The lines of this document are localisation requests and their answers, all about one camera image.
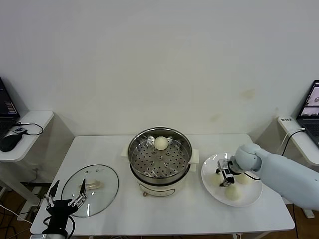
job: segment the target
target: laptop screen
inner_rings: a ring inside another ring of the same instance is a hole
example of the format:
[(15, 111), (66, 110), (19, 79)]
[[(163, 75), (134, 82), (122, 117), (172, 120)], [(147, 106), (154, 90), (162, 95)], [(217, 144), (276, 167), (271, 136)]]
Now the laptop screen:
[(319, 116), (319, 81), (314, 81), (299, 117), (317, 118)]
[(0, 117), (19, 117), (11, 98), (0, 78)]

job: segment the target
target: perforated steamer tray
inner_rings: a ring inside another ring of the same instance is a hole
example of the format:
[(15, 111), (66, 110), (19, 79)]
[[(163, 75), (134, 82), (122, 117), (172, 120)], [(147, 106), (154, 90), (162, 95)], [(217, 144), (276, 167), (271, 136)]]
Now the perforated steamer tray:
[[(155, 149), (154, 140), (159, 136), (167, 138), (167, 149)], [(131, 141), (128, 149), (135, 174), (152, 184), (167, 184), (182, 177), (189, 169), (191, 154), (188, 139), (180, 132), (164, 127), (143, 131)]]

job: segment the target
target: computer mouse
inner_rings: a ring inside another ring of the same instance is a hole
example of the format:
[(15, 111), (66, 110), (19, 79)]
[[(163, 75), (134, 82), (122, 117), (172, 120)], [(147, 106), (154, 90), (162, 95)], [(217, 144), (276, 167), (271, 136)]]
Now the computer mouse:
[(14, 149), (16, 144), (22, 139), (22, 134), (11, 134), (4, 137), (0, 141), (0, 150), (2, 152), (9, 152)]

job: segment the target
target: dough ball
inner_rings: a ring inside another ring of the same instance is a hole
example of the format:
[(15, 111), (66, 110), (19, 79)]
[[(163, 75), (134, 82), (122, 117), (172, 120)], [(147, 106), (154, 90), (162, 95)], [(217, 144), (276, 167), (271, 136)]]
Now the dough ball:
[(250, 177), (247, 177), (245, 174), (235, 175), (235, 180), (240, 184), (252, 184), (253, 180)]
[(158, 150), (164, 150), (168, 146), (168, 141), (167, 138), (165, 137), (157, 137), (154, 141), (154, 147)]
[(215, 187), (219, 187), (219, 185), (224, 181), (224, 177), (221, 173), (214, 173), (211, 178), (211, 182)]
[(241, 192), (234, 184), (231, 184), (230, 186), (226, 187), (225, 195), (231, 201), (236, 201), (241, 198)]

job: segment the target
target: white table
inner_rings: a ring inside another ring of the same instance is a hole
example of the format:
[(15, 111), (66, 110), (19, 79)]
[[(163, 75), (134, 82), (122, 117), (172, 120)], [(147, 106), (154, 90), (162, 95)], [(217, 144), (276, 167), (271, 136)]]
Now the white table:
[[(291, 116), (278, 117), (277, 120), (286, 133), (296, 128), (301, 128), (298, 122)], [(315, 166), (319, 165), (319, 148), (310, 139), (306, 132), (296, 133), (292, 136), (291, 141), (295, 144), (299, 152), (309, 164)]]
[[(47, 124), (53, 118), (52, 111), (28, 111), (21, 112), (20, 115), (21, 118), (18, 121), (21, 123), (36, 123), (43, 127), (44, 130)], [(35, 125), (23, 125), (22, 127), (26, 128), (30, 133), (39, 133), (41, 131), (41, 129)], [(18, 142), (13, 150), (9, 152), (0, 151), (0, 162), (8, 163), (22, 160), (38, 138), (39, 135), (23, 135), (22, 139)], [(15, 178), (12, 172), (8, 171), (5, 164), (2, 164), (0, 167), (0, 180), (27, 200), (21, 211), (27, 212), (31, 206), (38, 205), (39, 198), (35, 196), (34, 193), (37, 193), (39, 188), (34, 189), (33, 192), (29, 191)]]
[[(234, 153), (244, 143), (246, 134), (187, 135), (192, 147), (199, 149), (199, 167), (189, 172), (184, 188), (169, 197), (142, 196), (127, 159), (121, 157), (125, 144), (133, 136), (75, 137), (53, 181), (60, 180), (56, 199), (61, 199), (64, 184), (75, 172), (92, 164), (112, 167), (119, 177), (119, 191), (112, 204), (89, 217), (73, 217), (74, 235), (197, 235), (270, 232), (291, 230), (295, 224), (281, 196), (264, 186), (260, 199), (253, 205), (235, 208), (214, 199), (201, 181), (200, 169), (206, 158), (221, 153)], [(31, 227), (40, 234), (49, 214), (43, 203)]]

